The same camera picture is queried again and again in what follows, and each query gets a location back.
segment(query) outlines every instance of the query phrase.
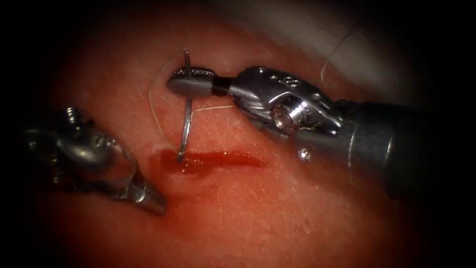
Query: wound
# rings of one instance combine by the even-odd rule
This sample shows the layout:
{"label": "wound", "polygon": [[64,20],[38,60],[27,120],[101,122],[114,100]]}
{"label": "wound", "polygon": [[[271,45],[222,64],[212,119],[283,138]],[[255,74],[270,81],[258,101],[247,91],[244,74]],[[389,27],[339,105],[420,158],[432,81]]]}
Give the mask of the wound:
{"label": "wound", "polygon": [[150,167],[167,173],[197,174],[205,176],[221,167],[264,167],[265,163],[253,156],[238,151],[213,151],[186,153],[182,162],[177,162],[177,153],[167,149],[149,157]]}

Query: skin incision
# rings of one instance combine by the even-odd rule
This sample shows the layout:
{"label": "skin incision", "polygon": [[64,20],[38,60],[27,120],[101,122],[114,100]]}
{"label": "skin incision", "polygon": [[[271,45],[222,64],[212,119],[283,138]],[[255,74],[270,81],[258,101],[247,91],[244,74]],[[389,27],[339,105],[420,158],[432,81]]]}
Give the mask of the skin incision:
{"label": "skin incision", "polygon": [[411,258],[418,247],[408,240],[413,230],[379,185],[349,179],[324,157],[300,161],[287,144],[257,130],[229,97],[193,101],[185,161],[176,163],[185,99],[166,82],[184,65],[184,47],[192,66],[220,76],[268,66],[306,79],[333,100],[379,100],[325,56],[212,9],[110,12],[67,59],[50,105],[86,110],[129,148],[167,198],[168,212],[158,217],[97,194],[40,192],[37,217],[72,264],[400,267]]}

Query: screw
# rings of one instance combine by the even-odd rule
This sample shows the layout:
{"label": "screw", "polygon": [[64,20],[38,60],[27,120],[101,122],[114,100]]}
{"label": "screw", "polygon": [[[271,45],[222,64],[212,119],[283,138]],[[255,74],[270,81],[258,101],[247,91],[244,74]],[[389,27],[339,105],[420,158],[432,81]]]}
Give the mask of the screw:
{"label": "screw", "polygon": [[297,154],[299,156],[299,159],[302,161],[310,161],[311,160],[311,154],[306,148],[302,148],[299,151],[297,151]]}
{"label": "screw", "polygon": [[314,100],[319,100],[321,98],[321,95],[319,93],[313,93],[311,95],[311,98],[313,98]]}

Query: skin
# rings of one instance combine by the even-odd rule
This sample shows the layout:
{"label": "skin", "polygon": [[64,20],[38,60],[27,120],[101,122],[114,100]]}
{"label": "skin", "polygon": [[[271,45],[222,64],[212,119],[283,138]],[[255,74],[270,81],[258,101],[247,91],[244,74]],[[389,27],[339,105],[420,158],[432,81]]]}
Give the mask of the skin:
{"label": "skin", "polygon": [[[217,168],[196,178],[151,164],[151,156],[179,147],[184,99],[165,83],[183,65],[183,47],[193,66],[221,76],[263,65],[290,71],[332,99],[377,100],[332,65],[322,83],[316,74],[325,58],[244,30],[200,6],[113,12],[68,58],[49,102],[85,109],[129,148],[144,176],[167,197],[169,211],[157,217],[100,195],[39,192],[38,228],[69,265],[400,267],[413,259],[414,230],[377,183],[350,178],[318,154],[301,163],[236,108],[194,114],[187,152],[237,150],[265,167]],[[211,97],[194,101],[193,109],[232,104],[228,97]]]}

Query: blood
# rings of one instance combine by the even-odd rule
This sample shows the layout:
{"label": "blood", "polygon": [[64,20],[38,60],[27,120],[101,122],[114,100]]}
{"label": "blood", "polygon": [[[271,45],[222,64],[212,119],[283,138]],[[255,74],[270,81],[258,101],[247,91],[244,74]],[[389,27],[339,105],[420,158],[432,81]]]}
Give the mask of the blood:
{"label": "blood", "polygon": [[206,175],[219,167],[264,167],[265,163],[253,156],[238,151],[212,151],[186,153],[182,162],[177,162],[177,153],[167,149],[149,157],[150,166],[167,173]]}

